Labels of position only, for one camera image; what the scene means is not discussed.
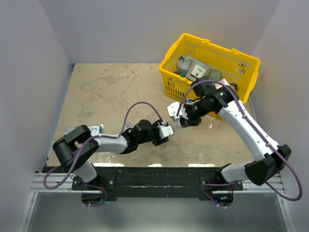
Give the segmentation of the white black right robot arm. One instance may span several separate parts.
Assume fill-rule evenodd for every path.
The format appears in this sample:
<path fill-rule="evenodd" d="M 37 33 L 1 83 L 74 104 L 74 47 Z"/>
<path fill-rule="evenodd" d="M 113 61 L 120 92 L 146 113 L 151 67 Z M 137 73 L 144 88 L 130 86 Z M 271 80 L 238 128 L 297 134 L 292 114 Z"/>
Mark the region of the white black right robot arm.
<path fill-rule="evenodd" d="M 253 158 L 249 162 L 221 167 L 206 182 L 208 185 L 225 190 L 232 183 L 250 180 L 261 186 L 287 165 L 292 152 L 290 147 L 280 145 L 258 125 L 229 85 L 202 79 L 192 83 L 189 89 L 197 95 L 197 102 L 175 102 L 168 106 L 169 116 L 178 120 L 182 127 L 190 127 L 199 125 L 208 113 L 218 113 L 242 139 Z"/>

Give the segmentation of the blue label Pocari bottle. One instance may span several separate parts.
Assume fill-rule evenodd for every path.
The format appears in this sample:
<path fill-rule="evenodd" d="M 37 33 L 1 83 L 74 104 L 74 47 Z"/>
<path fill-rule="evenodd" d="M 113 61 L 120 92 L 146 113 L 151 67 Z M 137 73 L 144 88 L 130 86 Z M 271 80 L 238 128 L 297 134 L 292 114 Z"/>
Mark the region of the blue label Pocari bottle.
<path fill-rule="evenodd" d="M 186 105 L 193 105 L 194 104 L 194 100 L 193 99 L 187 99 L 185 104 Z"/>

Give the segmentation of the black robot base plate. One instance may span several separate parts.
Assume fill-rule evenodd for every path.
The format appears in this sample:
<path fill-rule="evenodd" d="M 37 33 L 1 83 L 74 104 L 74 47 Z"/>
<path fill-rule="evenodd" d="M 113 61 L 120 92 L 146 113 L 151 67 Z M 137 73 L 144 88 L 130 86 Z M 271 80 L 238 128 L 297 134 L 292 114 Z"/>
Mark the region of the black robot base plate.
<path fill-rule="evenodd" d="M 79 178 L 73 179 L 72 189 L 82 192 L 85 203 L 97 203 L 100 195 L 95 194 L 94 186 L 107 191 L 107 200 L 118 198 L 198 198 L 208 200 L 208 195 L 216 201 L 229 204 L 233 193 L 242 191 L 243 185 L 210 186 L 215 183 L 215 167 L 96 167 L 97 178 L 90 186 Z"/>

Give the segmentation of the clear plastic bottle large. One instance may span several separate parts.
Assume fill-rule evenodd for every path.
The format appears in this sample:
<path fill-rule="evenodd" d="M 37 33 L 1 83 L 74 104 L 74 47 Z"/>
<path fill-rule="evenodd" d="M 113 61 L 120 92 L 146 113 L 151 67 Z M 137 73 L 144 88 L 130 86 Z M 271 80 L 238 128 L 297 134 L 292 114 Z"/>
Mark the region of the clear plastic bottle large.
<path fill-rule="evenodd" d="M 181 128 L 179 121 L 170 121 L 169 123 L 173 128 Z"/>

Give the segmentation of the clear plastic bottle small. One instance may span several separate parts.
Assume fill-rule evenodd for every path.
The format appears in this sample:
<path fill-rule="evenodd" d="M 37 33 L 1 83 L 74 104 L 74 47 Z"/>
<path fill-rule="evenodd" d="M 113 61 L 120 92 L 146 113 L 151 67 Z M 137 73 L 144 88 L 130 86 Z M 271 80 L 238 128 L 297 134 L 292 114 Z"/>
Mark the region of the clear plastic bottle small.
<path fill-rule="evenodd" d="M 125 129 L 129 129 L 129 128 L 131 128 L 131 127 L 132 127 L 131 122 L 130 122 L 129 120 L 127 120 L 127 121 L 125 122 Z"/>

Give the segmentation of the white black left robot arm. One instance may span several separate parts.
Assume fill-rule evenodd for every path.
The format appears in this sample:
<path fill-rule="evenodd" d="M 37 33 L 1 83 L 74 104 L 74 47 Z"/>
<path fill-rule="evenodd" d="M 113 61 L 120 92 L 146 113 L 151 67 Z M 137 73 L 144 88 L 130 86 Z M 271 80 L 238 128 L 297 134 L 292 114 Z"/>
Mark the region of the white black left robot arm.
<path fill-rule="evenodd" d="M 172 135 L 172 126 L 161 120 L 155 123 L 146 119 L 140 120 L 134 127 L 126 129 L 120 135 L 91 132 L 86 125 L 81 125 L 57 140 L 53 144 L 53 150 L 65 172 L 70 170 L 76 155 L 81 150 L 72 172 L 83 180 L 88 189 L 96 189 L 100 184 L 100 178 L 94 166 L 88 161 L 94 153 L 128 154 L 144 143 L 152 143 L 155 146 L 166 143 Z"/>

